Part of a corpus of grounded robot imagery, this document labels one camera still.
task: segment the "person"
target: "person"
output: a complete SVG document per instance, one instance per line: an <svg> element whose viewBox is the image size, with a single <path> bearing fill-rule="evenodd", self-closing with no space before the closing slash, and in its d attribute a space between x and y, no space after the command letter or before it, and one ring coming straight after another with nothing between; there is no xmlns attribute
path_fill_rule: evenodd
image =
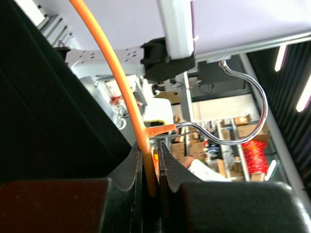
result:
<svg viewBox="0 0 311 233"><path fill-rule="evenodd" d="M185 156L179 162L202 181L230 182L231 180L215 172L200 160Z"/></svg>

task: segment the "red mesh bag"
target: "red mesh bag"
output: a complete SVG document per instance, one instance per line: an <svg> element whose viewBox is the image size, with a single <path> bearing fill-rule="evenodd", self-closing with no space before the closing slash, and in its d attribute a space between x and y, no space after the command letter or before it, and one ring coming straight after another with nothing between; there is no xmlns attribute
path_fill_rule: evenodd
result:
<svg viewBox="0 0 311 233"><path fill-rule="evenodd" d="M264 149L268 143L259 141L249 141L242 144L245 160L250 175L255 173L267 174L268 163L264 154Z"/></svg>

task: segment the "corrugated black wall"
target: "corrugated black wall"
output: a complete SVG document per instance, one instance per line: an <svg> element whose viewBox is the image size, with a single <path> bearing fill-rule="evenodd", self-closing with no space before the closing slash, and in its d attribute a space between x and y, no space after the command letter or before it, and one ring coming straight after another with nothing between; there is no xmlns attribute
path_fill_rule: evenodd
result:
<svg viewBox="0 0 311 233"><path fill-rule="evenodd" d="M297 170L311 196L311 107L296 110L311 74L311 42L288 46L284 67L275 72L278 48L248 54L256 76L266 92Z"/></svg>

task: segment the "silver curved hook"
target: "silver curved hook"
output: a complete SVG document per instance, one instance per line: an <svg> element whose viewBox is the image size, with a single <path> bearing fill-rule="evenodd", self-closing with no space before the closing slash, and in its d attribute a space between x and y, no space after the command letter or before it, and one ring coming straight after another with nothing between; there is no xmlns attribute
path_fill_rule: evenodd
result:
<svg viewBox="0 0 311 233"><path fill-rule="evenodd" d="M176 124L177 128L182 128L182 127L194 127L197 130L199 130L201 133L203 133L206 137L208 137L211 141L217 143L217 144L221 144L221 145L228 145L228 146L233 146L233 145L237 145L237 144L242 144L245 142L248 142L249 140L252 140L261 130L262 127L266 121L266 118L268 116L268 101L267 101L267 97L264 93L263 88L260 86L260 84L253 79L252 77L250 77L247 74L243 74L234 70L231 70L226 61L220 61L218 63L218 65L225 71L225 73L227 73L230 76L234 76L240 79L243 79L245 81L247 81L248 83L252 84L253 86L255 86L255 88L259 91L260 96L261 96L261 101L262 101L262 112L260 115L260 120L258 125L255 127L255 129L246 137L242 138L242 139L238 139L238 140L232 140L232 141L226 141L226 140L220 140L219 138L215 137L214 135L212 135L210 132L208 132L206 129L204 129L202 126L193 123L193 122L182 122L182 123L178 123Z"/></svg>

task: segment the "orange plastic tube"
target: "orange plastic tube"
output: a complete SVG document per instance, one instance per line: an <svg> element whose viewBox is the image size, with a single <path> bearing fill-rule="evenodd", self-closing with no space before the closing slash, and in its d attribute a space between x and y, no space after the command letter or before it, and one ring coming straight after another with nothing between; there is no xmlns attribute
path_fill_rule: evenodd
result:
<svg viewBox="0 0 311 233"><path fill-rule="evenodd" d="M152 152L149 144L149 138L161 133L176 129L175 125L165 125L154 128L146 128L141 117L136 100L130 88L129 81L121 67L121 64L113 51L107 37L99 26L93 14L90 12L83 0L70 0L71 4L78 12L89 31L93 35L96 43L102 51L116 82L122 93L124 102L129 112L134 132L137 138L138 147L143 154L143 164L146 174L149 195L156 195L157 181L155 168L153 166Z"/></svg>

